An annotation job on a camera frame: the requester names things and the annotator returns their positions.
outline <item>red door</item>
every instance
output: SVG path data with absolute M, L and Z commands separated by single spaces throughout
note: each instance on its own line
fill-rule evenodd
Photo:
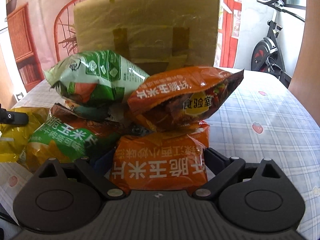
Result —
M 241 2 L 238 0 L 223 0 L 230 8 L 232 14 L 223 10 L 222 29 L 222 48 L 221 48 L 221 67 L 233 68 L 236 59 L 236 52 L 239 38 L 239 27 L 241 19 Z

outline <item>chip bag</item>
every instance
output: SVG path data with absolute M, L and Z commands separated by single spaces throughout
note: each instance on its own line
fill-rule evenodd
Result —
M 215 67 L 185 67 L 146 79 L 128 99 L 135 121 L 156 131 L 209 118 L 243 79 Z
M 85 153 L 85 144 L 90 147 L 97 142 L 105 150 L 114 147 L 121 135 L 130 134 L 127 128 L 116 122 L 94 122 L 78 117 L 60 104 L 51 109 L 52 117 L 31 136 L 23 150 L 19 163 L 34 172 L 48 158 L 55 157 L 61 163 L 69 163 Z
M 101 50 L 73 54 L 44 76 L 61 96 L 98 107 L 126 102 L 149 75 L 119 54 Z
M 49 108 L 17 107 L 11 112 L 26 113 L 29 122 L 25 126 L 0 124 L 0 162 L 16 162 L 29 138 L 48 118 Z
M 144 137 L 122 136 L 113 157 L 110 181 L 129 193 L 137 190 L 181 190 L 192 193 L 207 182 L 203 150 L 209 125 Z

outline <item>plaid tablecloth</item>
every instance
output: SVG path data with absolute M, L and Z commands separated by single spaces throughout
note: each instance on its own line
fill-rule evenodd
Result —
M 42 81 L 16 106 L 51 107 L 61 101 Z M 269 157 L 282 168 L 305 200 L 298 231 L 306 239 L 318 240 L 320 128 L 298 100 L 274 76 L 245 71 L 243 82 L 207 122 L 210 147 L 251 163 Z M 0 203 L 15 218 L 12 201 L 32 175 L 16 163 L 0 163 L 0 174 Z M 7 180 L 13 175 L 19 182 L 11 188 Z

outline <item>triangular hole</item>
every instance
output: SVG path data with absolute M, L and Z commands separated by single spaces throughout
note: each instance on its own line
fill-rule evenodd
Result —
M 48 164 L 44 171 L 40 174 L 39 178 L 49 178 L 58 176 L 56 168 L 52 163 Z
M 262 173 L 263 177 L 279 179 L 280 176 L 271 164 L 267 164 Z

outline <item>ribbed black surface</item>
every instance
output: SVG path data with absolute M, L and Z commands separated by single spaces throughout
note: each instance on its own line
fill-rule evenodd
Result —
M 22 231 L 15 240 L 301 240 L 293 230 L 278 235 L 241 231 L 222 219 L 209 201 L 185 191 L 132 191 L 109 201 L 88 225 L 59 235 Z

